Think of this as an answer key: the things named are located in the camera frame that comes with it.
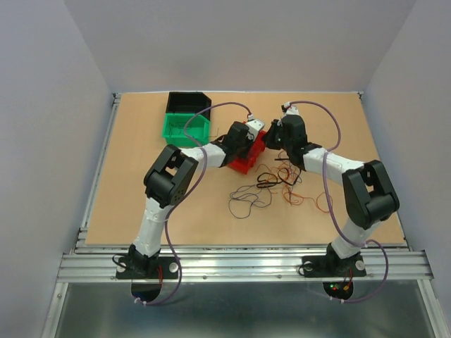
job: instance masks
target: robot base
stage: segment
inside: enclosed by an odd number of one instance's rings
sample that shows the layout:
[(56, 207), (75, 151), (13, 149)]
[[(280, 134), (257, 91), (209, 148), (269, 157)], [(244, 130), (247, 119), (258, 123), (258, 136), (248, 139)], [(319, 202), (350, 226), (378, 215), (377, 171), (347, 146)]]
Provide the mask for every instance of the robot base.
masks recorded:
[(360, 253), (348, 258), (340, 259), (329, 244), (325, 256), (304, 256), (299, 274), (306, 278), (327, 277), (365, 277), (366, 270), (364, 260)]
[[(132, 266), (131, 260), (129, 256), (121, 256), (118, 259), (118, 262), (120, 264), (123, 264), (124, 266)], [(176, 280), (178, 278), (178, 265), (177, 269), (174, 271), (174, 269), (170, 268), (171, 264), (177, 264), (175, 262), (174, 257), (158, 257), (155, 260), (155, 267), (152, 269), (149, 273), (144, 273), (141, 270), (136, 270), (132, 268), (128, 269), (121, 269), (118, 267), (116, 269), (116, 279), (118, 280), (158, 280), (159, 274), (156, 270), (156, 267), (158, 265), (161, 266), (161, 269), (163, 270), (163, 279), (164, 280)]]

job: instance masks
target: gray wall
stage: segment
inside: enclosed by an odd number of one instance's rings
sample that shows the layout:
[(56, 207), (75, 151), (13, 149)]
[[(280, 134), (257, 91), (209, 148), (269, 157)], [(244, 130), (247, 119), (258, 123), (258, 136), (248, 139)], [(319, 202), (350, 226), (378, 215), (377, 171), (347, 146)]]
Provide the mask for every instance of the gray wall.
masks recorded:
[(115, 92), (363, 90), (415, 0), (65, 0)]
[(0, 337), (39, 337), (111, 108), (62, 0), (0, 1)]
[(379, 154), (400, 195), (407, 239), (426, 250), (449, 323), (450, 18), (450, 0), (418, 0), (363, 96)]

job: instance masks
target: red object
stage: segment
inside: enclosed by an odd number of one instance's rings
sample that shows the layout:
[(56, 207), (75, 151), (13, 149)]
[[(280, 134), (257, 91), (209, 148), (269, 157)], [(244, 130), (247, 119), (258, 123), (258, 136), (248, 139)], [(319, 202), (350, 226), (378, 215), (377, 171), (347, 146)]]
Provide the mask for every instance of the red object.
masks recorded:
[(254, 166), (257, 157), (259, 157), (263, 150), (265, 150), (265, 143), (263, 143), (263, 140), (261, 139), (265, 134), (266, 132), (264, 131), (259, 132), (257, 139), (249, 150), (249, 153), (247, 153), (246, 158), (236, 158), (228, 166), (235, 169), (239, 173), (246, 175), (249, 169)]

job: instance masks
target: wooden board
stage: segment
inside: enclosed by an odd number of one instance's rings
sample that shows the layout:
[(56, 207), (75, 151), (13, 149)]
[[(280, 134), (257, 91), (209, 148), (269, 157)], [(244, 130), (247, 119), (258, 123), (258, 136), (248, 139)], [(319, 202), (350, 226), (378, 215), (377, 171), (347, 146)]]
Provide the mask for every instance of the wooden board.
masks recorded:
[[(280, 105), (286, 101), (317, 101), (335, 114), (342, 130), (341, 146), (336, 154), (369, 161), (378, 158), (373, 138), (357, 94), (318, 93), (208, 93), (213, 104), (238, 101), (246, 104), (254, 116), (266, 123), (281, 115)], [(124, 94), (118, 108), (111, 139), (92, 210), (87, 244), (129, 244), (139, 230), (144, 212), (143, 177), (166, 142), (161, 137), (167, 93)], [(320, 108), (299, 105), (311, 142), (330, 147), (337, 138), (335, 126)], [(224, 134), (230, 124), (243, 121), (246, 111), (238, 106), (225, 106), (211, 113), (211, 134)], [(238, 187), (254, 184), (260, 163), (279, 164), (277, 151), (265, 150), (254, 169), (241, 175), (230, 168), (210, 168), (192, 195), (177, 207), (169, 221), (174, 244), (325, 244), (337, 233), (328, 214), (320, 212), (310, 200), (291, 206), (281, 193), (273, 195), (267, 208), (253, 208), (250, 217), (240, 220), (228, 210), (229, 194)], [(321, 177), (302, 173), (302, 183), (295, 192), (316, 198), (323, 191)], [(334, 211), (340, 224), (347, 218), (342, 187), (330, 183)], [(261, 198), (268, 200), (269, 193)], [(320, 205), (326, 208), (322, 197)], [(232, 205), (243, 215), (248, 206)], [(403, 243), (397, 216), (384, 222), (373, 234), (383, 243)]]

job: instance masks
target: black bin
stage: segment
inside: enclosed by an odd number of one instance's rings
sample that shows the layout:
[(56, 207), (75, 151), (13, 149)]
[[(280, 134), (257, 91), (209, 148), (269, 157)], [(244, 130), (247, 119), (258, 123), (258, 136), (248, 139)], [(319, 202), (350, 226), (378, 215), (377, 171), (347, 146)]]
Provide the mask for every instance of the black bin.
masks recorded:
[[(166, 113), (198, 113), (211, 107), (211, 99), (202, 92), (169, 92)], [(210, 120), (211, 111), (202, 115)]]

